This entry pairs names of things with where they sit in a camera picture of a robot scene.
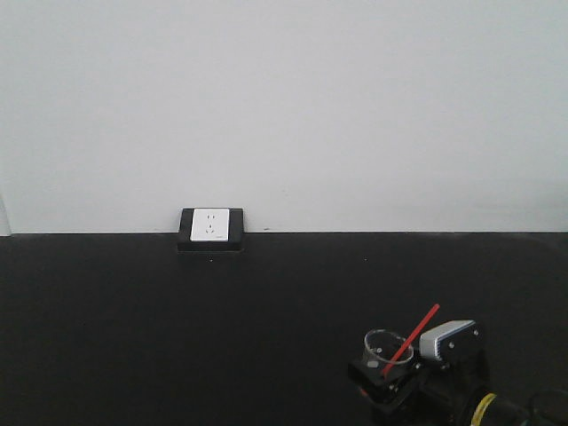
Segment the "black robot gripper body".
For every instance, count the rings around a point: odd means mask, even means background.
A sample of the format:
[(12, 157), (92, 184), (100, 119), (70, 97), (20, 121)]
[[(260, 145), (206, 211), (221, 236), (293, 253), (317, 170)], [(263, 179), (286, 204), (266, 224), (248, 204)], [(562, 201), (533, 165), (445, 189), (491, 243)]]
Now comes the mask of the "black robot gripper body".
[(444, 403), (430, 395), (428, 380), (442, 370), (444, 359), (413, 351), (394, 361), (393, 351), (371, 350), (351, 361), (347, 376), (373, 415), (442, 415)]

